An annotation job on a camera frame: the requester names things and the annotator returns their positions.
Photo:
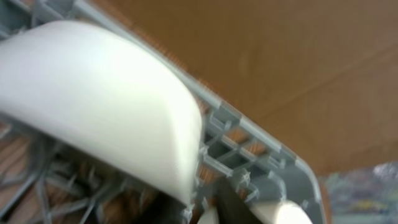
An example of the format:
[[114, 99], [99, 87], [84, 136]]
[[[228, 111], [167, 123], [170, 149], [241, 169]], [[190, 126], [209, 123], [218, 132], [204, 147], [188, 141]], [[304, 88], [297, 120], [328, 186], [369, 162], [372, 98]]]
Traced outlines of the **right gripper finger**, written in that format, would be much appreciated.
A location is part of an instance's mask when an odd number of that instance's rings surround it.
[[225, 177], [218, 180], [216, 210], [219, 224], [262, 224], [239, 198], [231, 182]]

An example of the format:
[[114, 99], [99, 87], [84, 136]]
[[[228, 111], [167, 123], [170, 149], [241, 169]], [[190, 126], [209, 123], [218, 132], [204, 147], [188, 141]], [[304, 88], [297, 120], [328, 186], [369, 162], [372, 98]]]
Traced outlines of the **grey-white bowl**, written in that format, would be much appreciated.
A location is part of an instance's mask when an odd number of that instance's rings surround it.
[[1, 113], [192, 200], [203, 128], [182, 81], [104, 28], [55, 21], [1, 42]]

